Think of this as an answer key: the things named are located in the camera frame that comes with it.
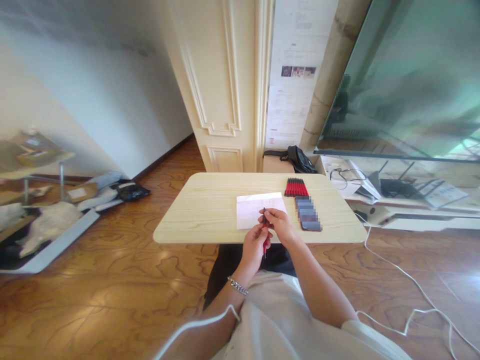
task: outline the white cloth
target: white cloth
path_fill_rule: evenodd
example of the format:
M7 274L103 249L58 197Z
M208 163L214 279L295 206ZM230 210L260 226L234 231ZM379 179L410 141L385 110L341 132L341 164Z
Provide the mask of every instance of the white cloth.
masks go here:
M411 360L393 341L357 320L341 329L312 317L296 277L259 271L241 322L213 359Z

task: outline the power cord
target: power cord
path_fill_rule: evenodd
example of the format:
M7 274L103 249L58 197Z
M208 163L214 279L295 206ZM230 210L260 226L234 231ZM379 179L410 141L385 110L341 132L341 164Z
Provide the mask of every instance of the power cord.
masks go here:
M465 336L463 336L460 331L457 329L457 327L455 326L455 324L449 319L449 317L447 315L445 315L443 312L441 312L435 305L434 303L432 302L432 300L430 300L430 298L427 296L427 294L425 293L425 291L422 289L422 287L420 286L420 284L417 282L417 280L415 280L412 276L410 276L409 274L407 274L400 266L398 265L395 265L393 262L391 261L388 261L386 258L380 256L379 254L377 254L375 251L371 250L368 246L367 246L367 241L369 239L369 236L370 236L370 231L372 230L372 225L370 225L370 223L368 221L366 221L363 217L361 217L359 214L355 213L355 215L360 219L362 220L365 224L368 225L368 231L367 231L367 234L366 234L366 239L365 239L365 242L363 243L363 245L365 246L365 249L367 249L369 252L371 252L372 254L378 256L380 259L382 259L383 261L389 263L390 265L396 267L398 270L400 270L403 274L405 274L409 279L411 279L415 285L418 287L418 289L420 290L420 292L422 293L422 295L425 297L426 301L433 307L433 309L429 309L429 310L420 310L420 309L414 309L410 316L408 317L408 320L406 321L406 324L405 324L405 329L403 331L398 331L398 330L395 330L394 328L391 328L391 327L388 327L388 326L385 326L381 323L379 323L377 320L375 320L373 317L371 317L370 315L368 315L367 313L363 312L363 311L357 311L356 313L357 314L363 314L365 315L367 318L369 318L370 320L372 320L374 323L380 325L382 328L384 329L387 329L387 330L390 330L390 331L393 331L394 333L397 333L397 334L400 334L400 335L403 335L403 336L407 336L407 332L409 331L409 326L410 326L410 323L412 322L413 318L414 318L414 315L415 313L423 313L423 314L428 314L428 313L433 313L433 312L437 312L440 314L441 317L443 317L447 322L448 322L448 325L449 325L449 328L448 328L448 350L450 350L450 354L451 356L455 359L455 360L458 360L457 357L455 356L455 353L454 353L454 350L452 348L452 329L454 329L456 331L456 333L458 334L458 336L460 336L463 341L465 341L468 345L470 345L470 347L477 353L480 355L480 350L475 347L475 345L473 345L470 341L468 341Z
M456 333L468 344L471 346L471 348L477 352L477 354L480 355L480 350L478 348L475 347L475 345L473 345L470 341L468 341L461 333L460 331L457 329L457 327L454 325L454 323L449 319L449 317L447 315L445 315L443 312L441 312L435 305L434 303L432 302L432 300L430 300L430 298L427 296L427 294L425 293L425 291L422 289L422 287L420 286L420 284L417 282L417 280L415 280L412 276L410 276L409 274L407 274L400 266L398 265L395 265L393 262L391 261L388 261L386 258L380 256L379 254L377 254L375 251L371 250L368 246L367 246L367 241L369 240L369 237L370 237L370 231L372 230L372 225L370 225L370 223L368 221L366 221L363 217L361 217L359 214L355 213L355 215L360 219L362 220L365 224L368 225L368 232L366 234L366 239L365 239L365 242L363 243L363 245L365 246L365 248L371 252L372 254L378 256L380 259L382 259L383 261L389 263L390 265L394 266L395 268L397 268L398 270L400 270L403 274L405 274L408 278L410 278L414 283L415 285L418 287L418 289L420 290L420 292L423 294L423 296L425 297L425 299L427 300L427 302L433 307L433 309L429 309L429 310L420 310L420 309L414 309L410 316L408 317L408 320L406 321L406 324L405 324L405 329L403 331L398 331L394 328L391 328L391 327L388 327L388 326L385 326L383 324L381 324L380 322L378 322L377 320L375 320L373 317L371 317L370 315L368 315L367 313L363 312L363 311L360 311L358 310L356 313L357 314L363 314L365 315L367 318L369 318L370 320L372 320L374 323L378 324L379 326L381 326L382 328L384 329L387 329L387 330L390 330L390 331L393 331L394 333L397 333L397 334L400 334L400 335L403 335L403 336L407 336L407 332L409 331L409 327L410 327L410 323L412 322L413 318L414 318L414 315L415 313L422 313L422 314L429 314L429 313L433 313L433 312L437 312L439 313L447 322L448 322L448 325L449 325L449 328L448 328L448 349L450 350L450 354L451 356L454 358L454 360L458 360L458 358L455 356L455 353L454 353L454 350L452 348L452 329L454 329L456 331ZM205 325L210 325L210 324L213 324L221 319L223 319L223 317L225 315L227 315L227 313L229 312L229 310L231 310L233 312L233 314L235 315L236 319L238 321L240 321L240 317L239 315L237 314L237 312L235 311L234 307L230 304L226 307L225 311L223 313L221 313L220 315L217 315L217 316L214 316L214 317L211 317L211 318L208 318L208 319L204 319L204 320L197 320L197 321L191 321L191 322L187 322L186 324L184 324L183 326L181 326L177 331L175 331L175 333L168 339L168 341L165 343L165 345L163 345L163 347L160 349L160 351L153 357L153 360L159 360L162 358L163 355L165 355L165 353L167 352L167 350L169 349L169 347L173 344L173 342L179 337L179 335L181 333L183 333L185 330L188 330L188 329L192 329L192 328L198 328L198 327L201 327L201 326L205 326Z

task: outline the white sleeve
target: white sleeve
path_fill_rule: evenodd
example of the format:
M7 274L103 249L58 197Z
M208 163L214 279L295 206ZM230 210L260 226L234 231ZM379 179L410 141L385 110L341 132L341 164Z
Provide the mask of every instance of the white sleeve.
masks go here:
M412 360L400 346L359 320L348 320L341 329L354 336L388 360Z

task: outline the person's left hand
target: person's left hand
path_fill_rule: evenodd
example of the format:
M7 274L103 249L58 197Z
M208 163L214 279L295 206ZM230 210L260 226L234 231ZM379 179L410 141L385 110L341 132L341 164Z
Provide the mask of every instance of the person's left hand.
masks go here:
M243 240L243 253L240 266L255 274L264 256L264 243L267 249L270 248L270 238L274 235L262 224L255 225L246 233Z

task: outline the person's right hand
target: person's right hand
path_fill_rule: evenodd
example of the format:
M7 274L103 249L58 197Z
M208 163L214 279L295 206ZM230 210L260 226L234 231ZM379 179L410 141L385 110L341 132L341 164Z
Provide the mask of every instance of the person's right hand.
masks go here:
M295 231L289 216L285 212L275 208L268 208L265 209L265 217L267 219L267 226L275 230L278 239L284 247L288 248L290 245L302 241ZM264 217L262 215L258 218L258 222L262 223L263 219Z

